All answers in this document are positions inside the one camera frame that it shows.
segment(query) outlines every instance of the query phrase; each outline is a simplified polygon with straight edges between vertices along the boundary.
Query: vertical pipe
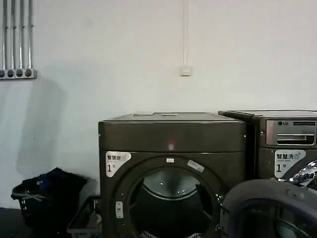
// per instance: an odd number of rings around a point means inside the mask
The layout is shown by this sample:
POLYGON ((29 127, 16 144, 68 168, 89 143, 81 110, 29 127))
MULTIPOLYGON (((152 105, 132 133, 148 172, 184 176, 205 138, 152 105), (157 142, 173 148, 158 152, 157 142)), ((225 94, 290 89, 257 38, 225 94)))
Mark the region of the vertical pipe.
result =
POLYGON ((187 61, 188 61, 188 0, 184 0, 183 3, 183 31, 184 31, 184 61, 183 61, 183 65, 186 66, 187 65, 187 61))
POLYGON ((28 16, 28 68, 32 68, 32 0, 29 0, 28 16))
POLYGON ((24 0, 20 0, 20 38, 19 38, 19 68, 23 69, 23 56, 24 56, 24 0))
POLYGON ((15 0, 11 0, 11 69, 15 68, 15 0))
POLYGON ((6 30, 7 30, 7 0, 3 0, 2 20, 2 69, 6 69, 6 30))

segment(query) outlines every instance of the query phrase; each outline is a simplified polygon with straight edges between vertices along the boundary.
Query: washing machine porthole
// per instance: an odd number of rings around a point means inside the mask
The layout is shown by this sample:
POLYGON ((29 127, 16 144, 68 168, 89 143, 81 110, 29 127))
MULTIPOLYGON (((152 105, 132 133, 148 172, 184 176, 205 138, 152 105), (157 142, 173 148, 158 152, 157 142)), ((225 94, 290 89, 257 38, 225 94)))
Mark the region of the washing machine porthole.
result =
POLYGON ((142 238, 200 238, 211 226, 215 198, 188 171, 156 170, 132 190, 127 196, 129 217, 142 238))

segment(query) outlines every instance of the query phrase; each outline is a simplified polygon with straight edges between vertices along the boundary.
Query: washing machine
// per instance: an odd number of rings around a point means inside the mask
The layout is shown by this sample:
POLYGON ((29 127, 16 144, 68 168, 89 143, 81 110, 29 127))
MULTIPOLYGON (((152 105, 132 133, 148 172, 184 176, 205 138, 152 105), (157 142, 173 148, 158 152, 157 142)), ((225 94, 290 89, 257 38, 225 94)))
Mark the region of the washing machine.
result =
POLYGON ((315 237, 314 179, 244 182, 245 135, 210 113, 101 121, 103 238, 315 237))
POLYGON ((314 111, 220 111, 247 123, 248 178, 291 179, 317 159, 314 111))

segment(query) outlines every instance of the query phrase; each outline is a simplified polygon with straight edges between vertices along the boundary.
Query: wall switch box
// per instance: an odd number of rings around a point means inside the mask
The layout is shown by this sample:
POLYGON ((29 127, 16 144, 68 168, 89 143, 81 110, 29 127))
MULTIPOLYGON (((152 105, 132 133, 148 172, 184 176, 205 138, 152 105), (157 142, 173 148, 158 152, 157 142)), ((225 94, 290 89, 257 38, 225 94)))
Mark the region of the wall switch box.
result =
POLYGON ((190 76, 192 74, 192 68, 190 66, 181 66, 179 71, 180 76, 190 76))

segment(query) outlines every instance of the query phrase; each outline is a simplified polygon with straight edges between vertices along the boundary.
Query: plastic basket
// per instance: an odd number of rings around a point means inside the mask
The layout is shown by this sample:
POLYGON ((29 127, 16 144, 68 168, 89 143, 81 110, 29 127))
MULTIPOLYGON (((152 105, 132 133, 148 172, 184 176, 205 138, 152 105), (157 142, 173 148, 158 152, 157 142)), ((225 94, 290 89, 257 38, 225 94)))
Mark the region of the plastic basket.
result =
POLYGON ((101 222, 93 226, 89 225, 91 215, 94 212, 100 214, 100 211, 101 197, 88 197, 74 219, 70 222, 67 232, 71 234, 72 238, 101 238, 101 222))

